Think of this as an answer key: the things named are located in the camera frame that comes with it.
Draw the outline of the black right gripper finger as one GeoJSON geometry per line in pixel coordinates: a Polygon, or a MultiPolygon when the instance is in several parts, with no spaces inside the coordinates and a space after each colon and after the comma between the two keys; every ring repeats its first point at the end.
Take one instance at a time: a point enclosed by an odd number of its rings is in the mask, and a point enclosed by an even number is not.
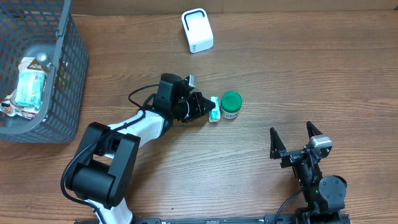
{"type": "Polygon", "coordinates": [[[309,138],[323,134],[319,129],[315,127],[315,125],[311,121],[307,121],[306,126],[309,138]]]}
{"type": "Polygon", "coordinates": [[[271,149],[270,149],[270,158],[271,159],[280,159],[282,157],[282,153],[286,152],[286,148],[280,139],[277,131],[274,128],[270,128],[271,135],[271,149]]]}

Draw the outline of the small Kleenex tissue pack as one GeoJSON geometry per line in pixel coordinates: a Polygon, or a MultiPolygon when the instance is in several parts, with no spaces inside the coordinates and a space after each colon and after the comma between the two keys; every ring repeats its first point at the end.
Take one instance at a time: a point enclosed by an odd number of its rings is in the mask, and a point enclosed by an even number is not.
{"type": "Polygon", "coordinates": [[[209,112],[209,122],[216,123],[221,118],[220,99],[217,96],[211,96],[210,101],[215,104],[215,107],[209,112]]]}

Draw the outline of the green lid jar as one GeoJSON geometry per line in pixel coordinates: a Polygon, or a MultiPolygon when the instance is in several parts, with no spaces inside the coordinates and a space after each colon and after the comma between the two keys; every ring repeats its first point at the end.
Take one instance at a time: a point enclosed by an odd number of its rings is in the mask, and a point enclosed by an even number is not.
{"type": "Polygon", "coordinates": [[[235,119],[242,107],[243,99],[236,91],[228,91],[221,98],[221,115],[225,119],[235,119]]]}

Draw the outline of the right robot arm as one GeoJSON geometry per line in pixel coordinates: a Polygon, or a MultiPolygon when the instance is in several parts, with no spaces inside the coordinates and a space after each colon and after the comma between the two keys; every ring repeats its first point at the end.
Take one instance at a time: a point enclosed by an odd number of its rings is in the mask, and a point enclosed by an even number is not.
{"type": "Polygon", "coordinates": [[[332,149],[332,140],[319,131],[311,121],[307,121],[309,141],[302,149],[286,150],[274,128],[270,128],[270,158],[280,159],[282,168],[291,167],[300,189],[290,196],[275,215],[266,216],[269,223],[350,223],[348,215],[342,214],[345,208],[346,188],[344,178],[338,175],[323,176],[319,162],[326,158],[332,149]],[[302,194],[306,206],[296,209],[292,215],[282,215],[284,207],[302,194]]]}

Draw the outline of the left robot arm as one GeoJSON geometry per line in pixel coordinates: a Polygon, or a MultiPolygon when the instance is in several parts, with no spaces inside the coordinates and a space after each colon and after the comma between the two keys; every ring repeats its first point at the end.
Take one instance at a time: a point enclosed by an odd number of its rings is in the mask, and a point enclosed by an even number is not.
{"type": "Polygon", "coordinates": [[[135,116],[116,124],[89,124],[63,171],[62,194],[90,207],[97,223],[133,223],[125,194],[139,148],[164,135],[175,120],[189,123],[216,108],[194,90],[192,75],[163,73],[154,86],[157,92],[137,106],[135,116]]]}

